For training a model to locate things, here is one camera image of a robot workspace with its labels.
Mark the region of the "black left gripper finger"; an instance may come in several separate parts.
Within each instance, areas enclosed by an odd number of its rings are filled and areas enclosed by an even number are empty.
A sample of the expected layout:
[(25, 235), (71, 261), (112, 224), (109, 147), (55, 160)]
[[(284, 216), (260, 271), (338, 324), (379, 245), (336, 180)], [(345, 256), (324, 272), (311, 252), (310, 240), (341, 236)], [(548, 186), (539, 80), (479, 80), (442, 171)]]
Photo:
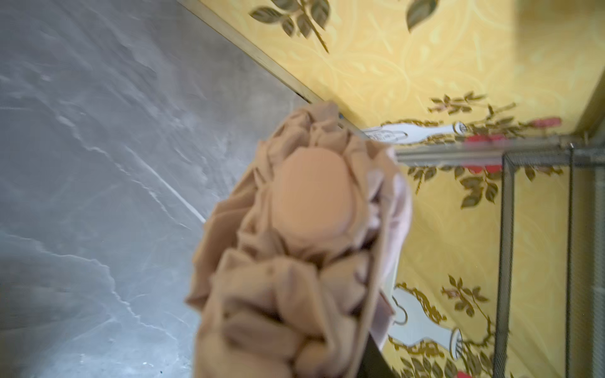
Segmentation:
[(395, 378), (392, 368), (384, 359), (380, 349), (369, 336), (356, 378)]

